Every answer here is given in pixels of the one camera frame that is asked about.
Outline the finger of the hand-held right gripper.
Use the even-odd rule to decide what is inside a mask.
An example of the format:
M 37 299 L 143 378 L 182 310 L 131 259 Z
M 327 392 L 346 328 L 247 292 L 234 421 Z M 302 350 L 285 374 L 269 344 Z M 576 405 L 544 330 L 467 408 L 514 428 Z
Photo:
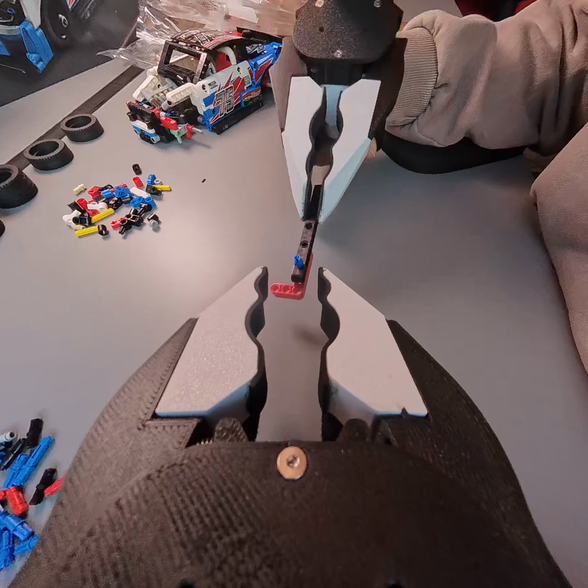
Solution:
M 334 211 L 369 151 L 379 89 L 377 79 L 360 79 L 341 88 L 336 104 L 339 136 L 332 147 L 332 165 L 323 182 L 319 223 Z
M 282 144 L 293 199 L 302 220 L 306 217 L 312 188 L 315 139 L 324 123 L 324 89 L 311 77 L 293 77 L 290 81 Z

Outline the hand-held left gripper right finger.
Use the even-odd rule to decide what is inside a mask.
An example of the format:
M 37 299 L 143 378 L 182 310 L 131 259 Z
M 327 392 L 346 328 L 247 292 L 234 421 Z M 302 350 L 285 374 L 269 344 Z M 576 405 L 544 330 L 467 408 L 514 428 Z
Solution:
M 333 272 L 320 268 L 321 434 L 337 437 L 346 422 L 369 429 L 394 416 L 428 417 L 428 409 L 383 313 Z

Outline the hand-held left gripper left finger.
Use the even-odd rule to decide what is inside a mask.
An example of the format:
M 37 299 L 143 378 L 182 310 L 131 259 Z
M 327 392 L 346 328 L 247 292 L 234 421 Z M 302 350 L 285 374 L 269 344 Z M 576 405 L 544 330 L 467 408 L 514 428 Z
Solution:
M 197 318 L 155 409 L 157 417 L 225 417 L 258 434 L 268 384 L 258 335 L 265 326 L 268 269 L 255 268 Z

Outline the red angled lego beam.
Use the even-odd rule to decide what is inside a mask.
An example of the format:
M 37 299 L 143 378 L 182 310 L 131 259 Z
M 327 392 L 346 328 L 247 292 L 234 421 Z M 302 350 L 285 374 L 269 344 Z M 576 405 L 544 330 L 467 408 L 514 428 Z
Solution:
M 310 255 L 306 277 L 302 283 L 274 283 L 270 287 L 270 292 L 277 298 L 302 300 L 306 293 L 307 284 L 311 274 L 311 267 L 313 262 L 313 254 Z

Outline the long black lego beam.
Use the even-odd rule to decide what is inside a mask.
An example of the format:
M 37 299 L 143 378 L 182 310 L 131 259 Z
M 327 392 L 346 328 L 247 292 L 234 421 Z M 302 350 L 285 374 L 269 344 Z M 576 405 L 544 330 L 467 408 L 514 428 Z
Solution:
M 323 189 L 324 187 L 322 184 L 313 186 L 312 192 L 310 193 L 305 204 L 303 211 L 303 230 L 298 246 L 298 252 L 296 253 L 303 257 L 305 266 L 302 268 L 302 270 L 299 270 L 295 267 L 294 264 L 291 274 L 293 283 L 302 283 L 306 277 L 309 258 L 313 252 L 313 245 L 319 225 Z

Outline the person's right forearm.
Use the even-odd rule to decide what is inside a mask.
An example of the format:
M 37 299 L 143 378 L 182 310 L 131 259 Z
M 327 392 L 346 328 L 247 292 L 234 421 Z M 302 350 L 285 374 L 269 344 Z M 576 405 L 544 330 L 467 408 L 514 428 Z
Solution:
M 500 22 L 435 10 L 412 19 L 386 131 L 441 148 L 560 151 L 587 123 L 587 1 L 536 1 Z

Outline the partly built lego car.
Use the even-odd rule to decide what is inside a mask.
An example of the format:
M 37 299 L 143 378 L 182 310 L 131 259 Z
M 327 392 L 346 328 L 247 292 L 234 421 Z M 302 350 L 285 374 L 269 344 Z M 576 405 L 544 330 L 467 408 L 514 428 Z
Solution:
M 204 128 L 220 135 L 263 106 L 281 50 L 280 36 L 248 29 L 173 35 L 126 103 L 134 132 L 153 145 L 182 143 Z

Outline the pile of mixed lego pieces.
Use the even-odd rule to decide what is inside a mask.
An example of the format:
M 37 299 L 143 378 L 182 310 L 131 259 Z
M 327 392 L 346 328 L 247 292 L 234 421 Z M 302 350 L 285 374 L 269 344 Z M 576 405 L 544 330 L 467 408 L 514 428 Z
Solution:
M 126 237 L 144 227 L 159 231 L 162 221 L 158 202 L 172 187 L 156 174 L 145 175 L 137 163 L 132 164 L 132 173 L 130 185 L 78 185 L 73 190 L 77 198 L 68 204 L 69 211 L 62 216 L 62 222 L 78 238 L 92 234 L 106 238 L 111 232 Z

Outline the pile of blue lego pins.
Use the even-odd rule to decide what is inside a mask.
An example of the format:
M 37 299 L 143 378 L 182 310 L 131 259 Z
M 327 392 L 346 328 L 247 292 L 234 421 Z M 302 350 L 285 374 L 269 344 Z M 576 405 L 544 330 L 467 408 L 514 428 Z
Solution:
M 37 544 L 39 535 L 27 520 L 31 507 L 55 496 L 65 476 L 55 467 L 46 468 L 30 497 L 26 487 L 54 445 L 54 437 L 43 435 L 44 421 L 31 419 L 24 436 L 14 430 L 1 434 L 1 571 L 27 555 Z

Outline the lego set box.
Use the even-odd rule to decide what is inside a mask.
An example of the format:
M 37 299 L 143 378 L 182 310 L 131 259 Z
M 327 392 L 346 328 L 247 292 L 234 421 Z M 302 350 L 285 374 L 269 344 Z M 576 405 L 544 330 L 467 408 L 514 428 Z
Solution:
M 26 55 L 22 37 L 1 35 L 1 105 L 107 62 L 100 55 L 125 45 L 138 16 L 137 1 L 33 1 L 53 53 L 43 71 Z

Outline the black round pad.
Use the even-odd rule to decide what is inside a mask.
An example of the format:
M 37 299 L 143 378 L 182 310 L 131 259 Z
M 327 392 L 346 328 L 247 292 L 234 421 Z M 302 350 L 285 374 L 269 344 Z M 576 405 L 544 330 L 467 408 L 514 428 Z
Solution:
M 487 149 L 468 138 L 449 146 L 414 143 L 385 132 L 382 151 L 396 164 L 411 172 L 437 175 L 472 169 L 521 155 L 525 147 Z

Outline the heap of clear plastic bags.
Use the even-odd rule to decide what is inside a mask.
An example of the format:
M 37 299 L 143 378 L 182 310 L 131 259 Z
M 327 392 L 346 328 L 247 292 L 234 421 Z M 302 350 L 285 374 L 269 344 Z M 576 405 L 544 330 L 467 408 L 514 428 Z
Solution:
M 98 55 L 143 70 L 158 64 L 164 43 L 189 29 L 290 35 L 304 1 L 139 1 L 136 24 L 118 47 Z

